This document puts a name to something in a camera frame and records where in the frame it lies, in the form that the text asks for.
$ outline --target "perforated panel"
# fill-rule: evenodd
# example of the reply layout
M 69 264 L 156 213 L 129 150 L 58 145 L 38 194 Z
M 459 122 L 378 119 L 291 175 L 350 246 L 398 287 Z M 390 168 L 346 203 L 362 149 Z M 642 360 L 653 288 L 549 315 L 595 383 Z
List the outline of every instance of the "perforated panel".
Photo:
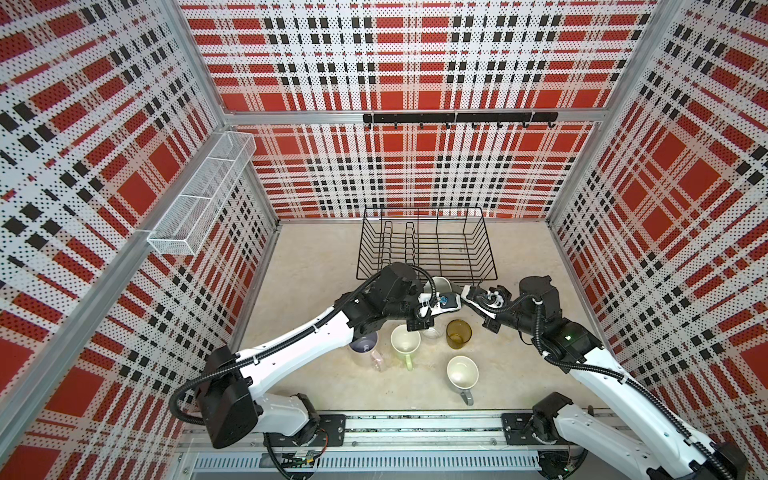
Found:
M 231 111 L 602 107 L 656 3 L 180 1 Z
M 150 255 L 0 478 L 163 478 L 182 426 L 168 396 L 229 341 L 268 236 L 238 180 L 200 254 Z
M 211 130 L 154 2 L 0 4 L 0 396 Z
M 590 124 L 241 127 L 280 217 L 358 217 L 364 207 L 481 207 L 545 217 Z
M 687 2 L 555 226 L 614 354 L 768 465 L 768 6 Z

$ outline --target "table surface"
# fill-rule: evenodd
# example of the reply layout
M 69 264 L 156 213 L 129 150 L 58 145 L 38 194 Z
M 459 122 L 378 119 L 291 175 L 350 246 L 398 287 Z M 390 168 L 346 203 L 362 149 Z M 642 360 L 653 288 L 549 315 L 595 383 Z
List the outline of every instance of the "table surface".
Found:
M 549 275 L 560 293 L 563 314 L 594 333 L 544 223 L 488 222 L 487 228 L 498 280 L 483 286 L 503 285 L 516 294 L 520 279 Z M 354 290 L 361 283 L 356 279 L 360 229 L 360 223 L 283 225 L 240 348 L 303 325 Z M 472 339 L 454 350 L 445 341 L 445 327 L 457 318 L 472 327 Z M 606 406 L 575 379 L 547 364 L 533 346 L 524 345 L 516 331 L 503 326 L 494 334 L 482 328 L 481 318 L 469 308 L 435 318 L 443 337 L 434 344 L 422 340 L 409 372 L 389 342 L 392 330 L 402 323 L 387 322 L 379 331 L 383 371 L 358 366 L 349 348 L 343 347 L 292 372 L 270 393 L 306 393 L 318 410 L 530 409 L 553 391 L 585 408 Z M 449 387 L 445 368 L 457 355 L 474 360 L 480 371 L 472 389 L 473 407 Z

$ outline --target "dish rack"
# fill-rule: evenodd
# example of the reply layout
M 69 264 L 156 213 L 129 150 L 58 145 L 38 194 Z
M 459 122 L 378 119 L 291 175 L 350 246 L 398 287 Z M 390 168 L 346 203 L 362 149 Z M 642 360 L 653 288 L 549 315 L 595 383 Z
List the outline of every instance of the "dish rack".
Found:
M 433 276 L 462 284 L 498 279 L 478 207 L 366 207 L 357 279 L 367 279 L 393 262 L 414 263 Z

